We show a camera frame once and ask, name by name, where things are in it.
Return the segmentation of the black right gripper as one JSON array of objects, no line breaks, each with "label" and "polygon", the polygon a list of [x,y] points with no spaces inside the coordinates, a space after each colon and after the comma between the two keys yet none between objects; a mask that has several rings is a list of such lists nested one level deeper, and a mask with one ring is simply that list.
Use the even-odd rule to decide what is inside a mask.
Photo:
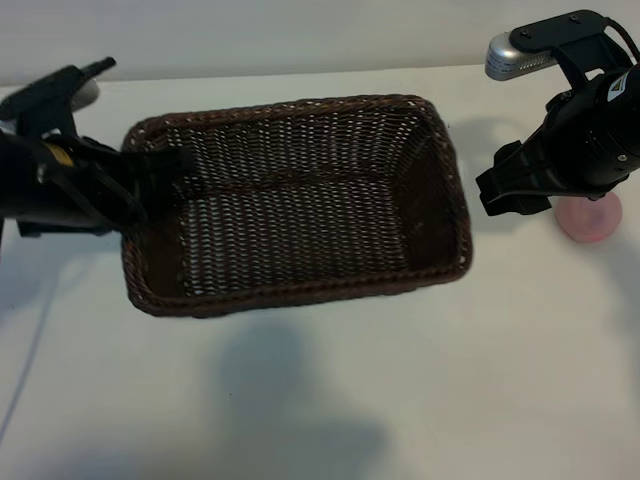
[{"label": "black right gripper", "polygon": [[[518,192],[495,172],[518,173]],[[554,97],[542,126],[499,148],[476,184],[489,216],[527,216],[551,208],[546,196],[602,196],[630,174],[631,71],[617,69]]]}]

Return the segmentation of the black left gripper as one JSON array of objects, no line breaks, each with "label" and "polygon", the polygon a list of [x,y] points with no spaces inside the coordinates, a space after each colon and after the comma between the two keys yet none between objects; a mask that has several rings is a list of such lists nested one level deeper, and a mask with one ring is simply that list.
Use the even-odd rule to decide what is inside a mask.
[{"label": "black left gripper", "polygon": [[[184,176],[196,162],[186,148],[122,152],[88,138],[18,138],[18,231],[104,235],[151,218],[151,174]],[[200,198],[200,178],[173,184],[177,201]]]}]

